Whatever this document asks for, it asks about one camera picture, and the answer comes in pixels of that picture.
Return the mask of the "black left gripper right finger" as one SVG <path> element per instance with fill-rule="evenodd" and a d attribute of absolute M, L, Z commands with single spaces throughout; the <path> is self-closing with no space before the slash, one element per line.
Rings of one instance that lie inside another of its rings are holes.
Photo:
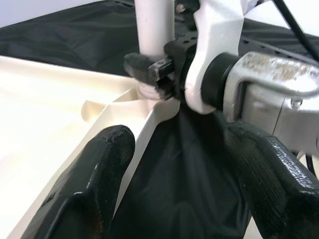
<path fill-rule="evenodd" d="M 245 122 L 228 124 L 229 163 L 264 239 L 319 237 L 319 181 L 273 135 Z"/>

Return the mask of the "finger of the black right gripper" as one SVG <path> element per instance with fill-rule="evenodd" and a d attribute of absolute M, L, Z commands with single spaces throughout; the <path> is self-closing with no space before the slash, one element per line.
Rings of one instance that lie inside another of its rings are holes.
<path fill-rule="evenodd" d="M 150 84 L 149 66 L 151 59 L 139 53 L 129 53 L 124 56 L 124 69 L 129 76 L 137 79 L 139 82 Z"/>

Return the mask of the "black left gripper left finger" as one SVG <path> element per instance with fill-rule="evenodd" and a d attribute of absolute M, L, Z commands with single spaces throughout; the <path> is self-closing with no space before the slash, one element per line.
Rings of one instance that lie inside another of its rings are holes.
<path fill-rule="evenodd" d="M 125 125 L 100 130 L 34 202 L 10 239 L 108 239 L 123 175 L 135 153 Z"/>

